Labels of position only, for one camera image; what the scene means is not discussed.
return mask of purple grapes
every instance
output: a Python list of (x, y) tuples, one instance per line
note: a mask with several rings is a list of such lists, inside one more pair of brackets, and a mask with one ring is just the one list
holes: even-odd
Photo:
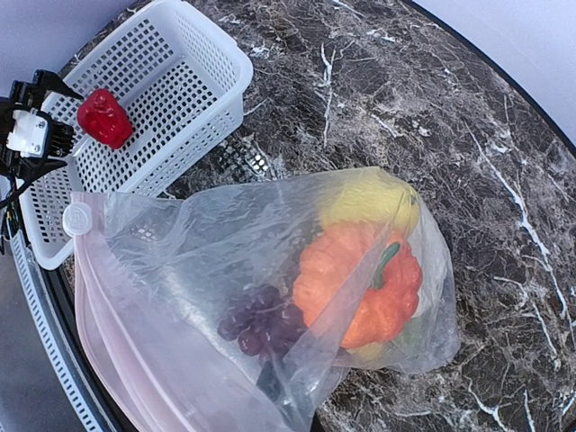
[(219, 323), (218, 334), (238, 340), (247, 356), (259, 356), (261, 364), (284, 357), (306, 331), (302, 311), (283, 301), (278, 289), (261, 285), (230, 301), (229, 312)]

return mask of basket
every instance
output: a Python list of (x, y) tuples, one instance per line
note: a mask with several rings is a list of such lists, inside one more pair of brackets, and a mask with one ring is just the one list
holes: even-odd
[(68, 165), (33, 184), (20, 204), (38, 263), (60, 266), (73, 252), (62, 228), (70, 193), (130, 192), (158, 196), (243, 120), (242, 94), (252, 64), (216, 24), (180, 0), (157, 0), (97, 45), (64, 79), (88, 96), (110, 90), (134, 133), (120, 150), (85, 135), (80, 102), (52, 94), (43, 110), (73, 125)]

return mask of ziplock bag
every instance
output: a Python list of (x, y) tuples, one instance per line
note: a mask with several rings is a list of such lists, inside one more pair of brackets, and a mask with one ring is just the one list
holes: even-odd
[(308, 431), (348, 368), (460, 346), (446, 243), (379, 168), (72, 198), (81, 341), (140, 430)]

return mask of pumpkin stem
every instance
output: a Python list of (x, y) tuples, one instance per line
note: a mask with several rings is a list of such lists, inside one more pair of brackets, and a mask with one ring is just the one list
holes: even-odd
[(384, 268), (388, 263), (392, 261), (394, 257), (396, 257), (396, 254), (399, 250), (400, 243), (398, 242), (392, 243), (386, 248), (386, 250), (384, 250), (384, 253), (382, 254), (382, 260), (380, 261), (378, 268), (376, 268), (376, 274), (372, 280), (373, 290), (379, 291), (384, 287)]

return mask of marble tabletop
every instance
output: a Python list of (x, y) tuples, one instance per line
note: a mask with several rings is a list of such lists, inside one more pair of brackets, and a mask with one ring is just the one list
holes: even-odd
[[(88, 44), (142, 7), (136, 3)], [(472, 50), (400, 0), (192, 0), (255, 67), (242, 127), (167, 191), (379, 166), (454, 261), (462, 349), (353, 371), (329, 431), (561, 431), (576, 419), (576, 160)]]

